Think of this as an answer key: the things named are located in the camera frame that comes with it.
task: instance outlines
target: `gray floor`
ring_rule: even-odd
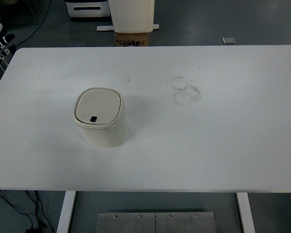
[[[41,23],[49,1],[41,0],[41,4],[37,0],[29,2]],[[150,34],[150,46],[223,46],[222,36],[233,36],[237,45],[291,44],[291,1],[156,0],[154,22],[160,24],[160,30]],[[0,23],[8,33],[16,35],[13,40],[16,45],[38,27],[25,0],[19,0],[13,6],[0,5]],[[96,26],[111,24],[110,19],[72,21],[67,15],[64,0],[52,0],[41,28],[18,49],[110,47],[113,46],[113,32],[96,32]],[[44,211],[57,229],[64,192],[39,193]],[[7,190],[3,195],[19,210],[31,213],[37,227],[34,204],[24,191]],[[291,233],[291,194],[254,193],[249,195],[249,200],[257,233]],[[93,233],[98,212],[116,211],[214,211],[219,233],[242,232],[237,199],[233,193],[117,192],[79,192],[70,232]],[[19,215],[0,198],[0,233],[24,233],[30,226],[26,216]],[[50,233],[51,230],[48,227],[43,232]]]

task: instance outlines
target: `black cable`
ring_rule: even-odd
[[[38,225],[39,225],[39,228],[40,228],[40,225],[42,225],[44,228],[47,228],[47,225],[44,224],[38,217],[38,200],[35,201],[30,195],[29,195],[29,192],[27,190],[25,190],[27,196],[34,202],[35,204],[35,217],[37,218],[37,222],[38,222]]]
[[[44,212],[43,212],[43,203],[42,203],[42,201],[40,200],[40,198],[38,197],[38,191],[35,191],[34,194],[35,194],[35,196],[37,197],[37,202],[39,201],[39,202],[41,203],[42,214],[43,214],[43,216],[47,219],[48,224],[49,224],[49,226],[50,226],[50,228],[51,228],[51,230],[52,230],[52,233],[55,233],[55,232],[54,232],[54,229],[53,229],[53,227],[52,227],[52,225],[51,225],[51,223],[50,223],[50,221],[49,221],[49,219],[48,219],[48,217],[46,217],[46,215],[45,215]]]
[[[31,229],[33,229],[33,222],[32,222],[32,220],[31,220],[31,218],[29,217],[29,215],[28,214],[24,214],[24,213],[21,213],[16,207],[14,207],[11,203],[9,203],[2,195],[1,195],[1,191],[2,190],[0,190],[0,197],[3,199],[3,200],[5,200],[5,202],[6,203],[8,203],[11,207],[13,207],[20,215],[26,215],[29,219],[30,219],[30,222],[31,222]]]
[[[27,41],[30,37],[32,37],[39,29],[40,29],[40,27],[42,26],[42,24],[44,23],[44,21],[45,21],[45,19],[46,19],[46,17],[47,17],[47,15],[48,15],[48,12],[49,12],[49,6],[50,6],[50,4],[51,4],[51,2],[52,2],[52,0],[49,0],[49,4],[48,4],[48,10],[47,10],[47,12],[46,12],[46,14],[45,14],[45,16],[44,16],[44,19],[43,19],[43,21],[42,21],[42,23],[40,24],[40,26],[27,38],[27,39],[25,39],[24,41],[22,41],[22,42],[20,42],[18,45],[16,45],[16,47],[18,47],[18,46],[20,46],[22,43],[24,43],[25,41]]]

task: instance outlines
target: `metal panel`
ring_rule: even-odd
[[[155,213],[98,213],[96,233],[155,233]]]
[[[99,213],[96,233],[216,233],[214,212]]]
[[[156,213],[156,233],[216,233],[214,212]]]

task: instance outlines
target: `white table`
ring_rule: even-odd
[[[73,119],[118,90],[129,131]],[[20,49],[0,82],[0,189],[291,192],[291,46]]]

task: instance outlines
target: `table leg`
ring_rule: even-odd
[[[57,233],[68,233],[76,191],[66,191]]]
[[[255,233],[253,219],[251,215],[251,208],[247,193],[237,193],[237,200],[239,206],[239,212],[242,220],[243,233]]]

